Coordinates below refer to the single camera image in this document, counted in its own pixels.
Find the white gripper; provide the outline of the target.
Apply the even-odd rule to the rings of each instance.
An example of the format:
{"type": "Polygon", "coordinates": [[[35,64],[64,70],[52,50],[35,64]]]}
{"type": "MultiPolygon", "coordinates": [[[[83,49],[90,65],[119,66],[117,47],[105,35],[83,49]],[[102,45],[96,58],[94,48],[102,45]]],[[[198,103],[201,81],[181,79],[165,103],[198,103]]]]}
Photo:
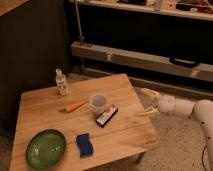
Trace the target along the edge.
{"type": "MultiPolygon", "coordinates": [[[[151,99],[155,99],[160,96],[159,92],[152,89],[141,88],[140,91],[142,94],[148,96],[151,99]]],[[[170,95],[160,96],[157,99],[157,107],[161,113],[172,115],[174,112],[174,107],[175,107],[175,97],[170,95]]],[[[158,109],[154,107],[146,108],[143,112],[139,112],[138,116],[142,116],[142,117],[157,116],[159,114],[158,109]]]]}

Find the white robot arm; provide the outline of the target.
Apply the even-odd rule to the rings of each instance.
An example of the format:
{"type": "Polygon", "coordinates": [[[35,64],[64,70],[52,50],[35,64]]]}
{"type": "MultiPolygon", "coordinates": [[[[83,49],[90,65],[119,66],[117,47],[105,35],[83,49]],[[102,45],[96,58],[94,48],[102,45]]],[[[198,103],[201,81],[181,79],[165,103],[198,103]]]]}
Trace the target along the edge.
{"type": "Polygon", "coordinates": [[[140,116],[165,114],[182,118],[193,117],[200,124],[205,136],[210,171],[213,171],[213,101],[203,99],[193,102],[148,88],[141,88],[140,92],[153,102],[140,116]]]}

